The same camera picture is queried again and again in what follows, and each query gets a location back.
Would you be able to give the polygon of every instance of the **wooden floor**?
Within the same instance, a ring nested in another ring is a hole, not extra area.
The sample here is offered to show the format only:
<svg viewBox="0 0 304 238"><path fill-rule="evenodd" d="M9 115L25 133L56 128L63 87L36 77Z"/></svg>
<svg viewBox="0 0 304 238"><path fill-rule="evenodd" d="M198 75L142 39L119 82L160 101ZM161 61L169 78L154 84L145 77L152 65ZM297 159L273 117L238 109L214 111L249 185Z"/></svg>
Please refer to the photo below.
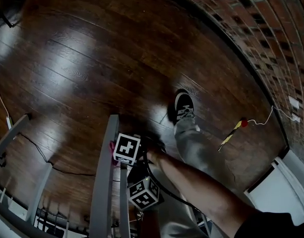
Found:
<svg viewBox="0 0 304 238"><path fill-rule="evenodd" d="M167 106L184 88L217 148L241 117L270 112L259 86L226 44L171 0L27 0L18 24L0 28L0 93L23 134L61 170L95 174L110 114L121 131L152 131L176 154ZM0 138L7 131L0 102ZM285 147L274 116L239 129L223 150L241 189L252 185ZM27 205L45 162L22 136L7 149L0 185ZM90 214L94 177L51 172L41 204ZM113 211L118 215L119 184Z"/></svg>

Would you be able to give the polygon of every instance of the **black sneaker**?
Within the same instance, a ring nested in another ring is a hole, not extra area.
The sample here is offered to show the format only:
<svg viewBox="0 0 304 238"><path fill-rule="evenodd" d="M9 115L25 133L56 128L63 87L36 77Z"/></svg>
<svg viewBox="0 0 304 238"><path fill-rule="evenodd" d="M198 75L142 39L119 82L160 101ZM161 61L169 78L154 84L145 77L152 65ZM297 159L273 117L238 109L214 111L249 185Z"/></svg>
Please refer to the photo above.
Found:
<svg viewBox="0 0 304 238"><path fill-rule="evenodd" d="M187 92L180 92L175 98L176 123L184 117L194 118L192 99Z"/></svg>

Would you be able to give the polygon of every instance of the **black sleeve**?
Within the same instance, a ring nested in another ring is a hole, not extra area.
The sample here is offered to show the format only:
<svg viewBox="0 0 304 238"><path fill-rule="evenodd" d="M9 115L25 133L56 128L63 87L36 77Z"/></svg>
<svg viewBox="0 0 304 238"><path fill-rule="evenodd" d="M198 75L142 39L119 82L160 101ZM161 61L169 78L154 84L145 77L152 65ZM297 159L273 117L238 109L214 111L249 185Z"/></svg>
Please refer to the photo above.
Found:
<svg viewBox="0 0 304 238"><path fill-rule="evenodd" d="M289 213L259 212L249 217L235 238L292 238L304 237L304 223L294 226Z"/></svg>

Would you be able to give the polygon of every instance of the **shoe sole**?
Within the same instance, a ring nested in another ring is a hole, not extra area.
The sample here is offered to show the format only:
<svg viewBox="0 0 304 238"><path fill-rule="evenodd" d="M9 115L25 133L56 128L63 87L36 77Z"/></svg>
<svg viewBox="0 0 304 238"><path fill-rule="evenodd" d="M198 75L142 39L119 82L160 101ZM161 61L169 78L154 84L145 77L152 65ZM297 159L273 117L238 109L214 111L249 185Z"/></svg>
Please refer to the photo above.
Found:
<svg viewBox="0 0 304 238"><path fill-rule="evenodd" d="M176 98L175 98L175 111L177 111L177 102L178 102L178 99L179 99L180 96L183 95L183 94L187 94L187 95L189 96L189 94L186 93L186 92L181 92L181 93L178 93L178 94L177 94L177 96L176 96Z"/></svg>

